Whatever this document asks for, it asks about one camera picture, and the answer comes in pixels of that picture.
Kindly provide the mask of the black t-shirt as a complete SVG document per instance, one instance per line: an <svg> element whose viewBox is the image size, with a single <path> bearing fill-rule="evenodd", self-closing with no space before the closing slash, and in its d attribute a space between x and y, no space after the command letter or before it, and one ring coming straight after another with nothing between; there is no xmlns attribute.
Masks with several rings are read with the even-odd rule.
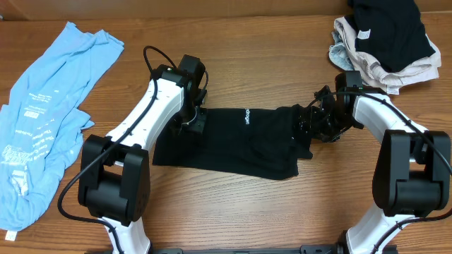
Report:
<svg viewBox="0 0 452 254"><path fill-rule="evenodd" d="M264 179L297 176L299 159L311 159L311 136L300 128L303 108L209 109L202 134L166 128L153 164L221 171Z"/></svg>

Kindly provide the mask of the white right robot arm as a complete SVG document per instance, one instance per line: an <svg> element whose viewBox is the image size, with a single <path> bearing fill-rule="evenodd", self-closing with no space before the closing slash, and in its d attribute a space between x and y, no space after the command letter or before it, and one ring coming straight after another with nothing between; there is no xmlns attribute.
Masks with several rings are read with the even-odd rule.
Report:
<svg viewBox="0 0 452 254"><path fill-rule="evenodd" d="M409 224L437 222L449 200L451 139L409 119L380 89L324 86L300 116L300 127L324 143L367 128L381 145L372 179L374 203L344 231L334 253L396 253L389 242Z"/></svg>

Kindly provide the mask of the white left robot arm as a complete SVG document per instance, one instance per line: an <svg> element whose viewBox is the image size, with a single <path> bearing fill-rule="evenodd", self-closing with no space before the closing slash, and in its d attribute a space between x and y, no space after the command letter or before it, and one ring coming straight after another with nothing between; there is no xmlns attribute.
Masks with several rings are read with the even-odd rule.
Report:
<svg viewBox="0 0 452 254"><path fill-rule="evenodd" d="M151 253L142 215L150 195L149 152L163 130L200 137L207 112L201 102L208 77L201 63L161 65L133 111L105 137L83 145L78 202L105 223L113 253Z"/></svg>

